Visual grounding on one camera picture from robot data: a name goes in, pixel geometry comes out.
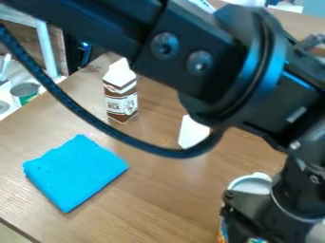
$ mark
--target blue towel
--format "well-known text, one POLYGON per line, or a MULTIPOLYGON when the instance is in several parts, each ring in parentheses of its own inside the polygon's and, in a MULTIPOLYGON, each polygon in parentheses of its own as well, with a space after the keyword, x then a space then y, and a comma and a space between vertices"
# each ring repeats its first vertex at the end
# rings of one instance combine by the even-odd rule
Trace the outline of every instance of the blue towel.
POLYGON ((68 213, 127 170, 125 161, 83 135, 23 164, 29 180, 68 213))

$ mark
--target bolt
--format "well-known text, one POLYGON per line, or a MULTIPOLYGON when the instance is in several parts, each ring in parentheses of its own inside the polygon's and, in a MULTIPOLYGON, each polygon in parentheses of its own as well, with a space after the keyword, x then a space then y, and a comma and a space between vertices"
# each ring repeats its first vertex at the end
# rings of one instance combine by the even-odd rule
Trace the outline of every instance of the bolt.
POLYGON ((179 50, 179 40, 171 33, 160 33, 152 39, 150 48, 152 54, 154 54, 156 58, 168 60, 177 54, 179 50))
POLYGON ((234 194, 232 192, 225 192, 224 196, 228 199, 228 200, 231 200, 234 198, 234 194))
POLYGON ((292 150, 297 150, 300 147, 301 147, 301 143, 298 140, 295 140, 292 143, 290 143, 290 148, 292 150))
POLYGON ((205 73, 213 64, 212 56, 205 50, 192 52, 186 62, 187 71, 194 75, 205 73))
POLYGON ((316 176, 316 175, 310 175, 310 176, 309 176, 309 179, 311 180, 311 182, 312 182, 313 184, 319 184, 319 183, 320 183, 319 178, 318 178, 318 176, 316 176))

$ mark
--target white shelf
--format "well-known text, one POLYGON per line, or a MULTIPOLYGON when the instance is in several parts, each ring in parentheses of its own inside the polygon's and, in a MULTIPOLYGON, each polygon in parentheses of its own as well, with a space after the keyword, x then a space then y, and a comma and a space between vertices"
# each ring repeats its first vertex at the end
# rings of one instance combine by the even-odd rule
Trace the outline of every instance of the white shelf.
POLYGON ((0 16, 3 20, 36 28, 35 19, 33 17, 23 12, 9 8, 3 4, 0 4, 0 16))
MULTIPOLYGON (((65 76, 60 76, 54 79, 55 83, 60 83, 64 80, 65 76)), ((16 86, 21 83, 36 83, 39 84, 26 70, 25 68, 17 61, 12 60, 10 64, 10 68, 8 70, 8 79, 9 81, 5 84, 0 85, 0 100, 8 103, 10 105, 10 109, 4 114, 0 115, 0 121, 15 112, 19 107, 16 107, 13 104, 12 96, 10 95, 10 90, 13 86, 16 86)), ((46 92, 44 87, 40 87, 40 94, 46 92)))

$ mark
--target small carton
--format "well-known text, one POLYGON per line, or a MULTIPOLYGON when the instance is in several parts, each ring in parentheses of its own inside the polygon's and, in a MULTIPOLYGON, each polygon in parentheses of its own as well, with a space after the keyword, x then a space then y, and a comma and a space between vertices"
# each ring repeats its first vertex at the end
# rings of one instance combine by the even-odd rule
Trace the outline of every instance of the small carton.
POLYGON ((126 58, 109 66, 103 85, 109 118, 124 123, 138 115, 137 75, 126 58))

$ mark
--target table surface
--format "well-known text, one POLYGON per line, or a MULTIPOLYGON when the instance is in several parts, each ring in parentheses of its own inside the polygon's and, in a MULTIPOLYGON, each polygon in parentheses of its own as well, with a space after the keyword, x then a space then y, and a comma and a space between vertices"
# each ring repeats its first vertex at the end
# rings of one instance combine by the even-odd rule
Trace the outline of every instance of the table surface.
MULTIPOLYGON (((324 30, 320 19, 275 12, 297 38, 324 30)), ((103 55, 61 84, 105 121, 102 77, 113 60, 103 55)), ((140 115, 127 124, 111 124, 142 140, 177 147, 185 114, 177 93, 143 78, 138 94, 140 115)), ((49 94, 1 121, 0 141, 1 221, 32 241, 46 243, 216 242, 220 199, 227 184, 255 171, 273 175, 285 159, 262 139, 238 129, 229 130, 201 157, 159 158, 99 132, 49 94), (25 178, 21 164, 80 133, 126 159, 130 169, 71 213, 62 214, 25 178)))

